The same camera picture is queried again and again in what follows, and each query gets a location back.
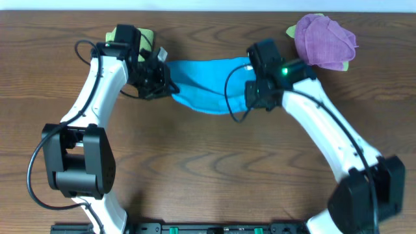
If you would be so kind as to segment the blue cloth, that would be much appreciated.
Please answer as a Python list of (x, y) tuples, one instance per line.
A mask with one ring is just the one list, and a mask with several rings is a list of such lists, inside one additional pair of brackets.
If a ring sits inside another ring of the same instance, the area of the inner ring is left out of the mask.
[(168, 63), (171, 80), (179, 88), (178, 103), (206, 114), (247, 110), (245, 83), (255, 80), (247, 57), (218, 60), (177, 60)]

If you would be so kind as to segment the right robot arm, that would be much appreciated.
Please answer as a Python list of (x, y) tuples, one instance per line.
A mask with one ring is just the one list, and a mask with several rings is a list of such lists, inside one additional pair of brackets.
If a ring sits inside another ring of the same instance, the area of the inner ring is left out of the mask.
[(303, 61), (250, 63), (255, 80), (246, 82), (247, 107), (282, 107), (317, 145), (337, 182), (327, 208), (306, 222), (308, 232), (378, 233), (381, 221), (402, 210), (403, 162), (385, 158), (360, 137)]

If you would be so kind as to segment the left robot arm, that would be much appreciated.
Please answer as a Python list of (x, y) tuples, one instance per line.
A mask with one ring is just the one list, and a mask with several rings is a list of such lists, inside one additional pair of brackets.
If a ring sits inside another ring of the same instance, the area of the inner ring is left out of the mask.
[(86, 209), (93, 233), (124, 233), (127, 213), (112, 187), (116, 162), (106, 128), (121, 89), (132, 85), (140, 99), (171, 96), (164, 48), (99, 42), (91, 51), (90, 71), (72, 108), (60, 123), (45, 125), (42, 142), (49, 186)]

